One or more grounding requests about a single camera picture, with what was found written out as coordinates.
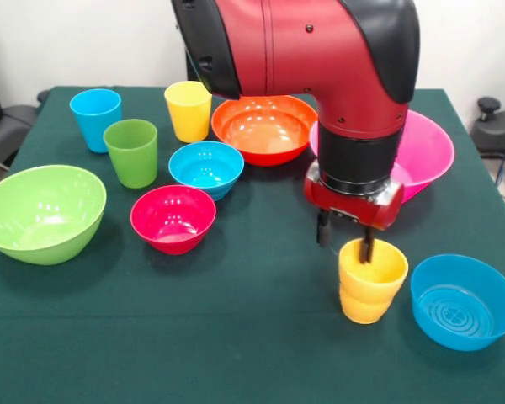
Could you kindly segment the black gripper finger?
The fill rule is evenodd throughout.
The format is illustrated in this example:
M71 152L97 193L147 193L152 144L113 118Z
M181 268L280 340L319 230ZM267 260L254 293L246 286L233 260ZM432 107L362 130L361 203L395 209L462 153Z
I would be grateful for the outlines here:
M316 222L316 242L320 247L325 247L329 243L330 233L330 212L320 209Z
M366 226L364 228L364 237L361 241L359 249L359 261L362 264L370 263L373 257L375 242L375 228L371 226Z

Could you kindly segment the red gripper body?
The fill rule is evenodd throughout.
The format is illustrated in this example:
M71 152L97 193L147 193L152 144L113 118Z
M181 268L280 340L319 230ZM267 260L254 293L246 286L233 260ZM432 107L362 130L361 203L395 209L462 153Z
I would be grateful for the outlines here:
M389 181L387 186L376 194L346 195L329 189L319 179L306 178L304 193L320 210L317 225L321 228L327 227L330 214L335 213L362 226L383 231L396 220L402 205L404 187L401 183Z

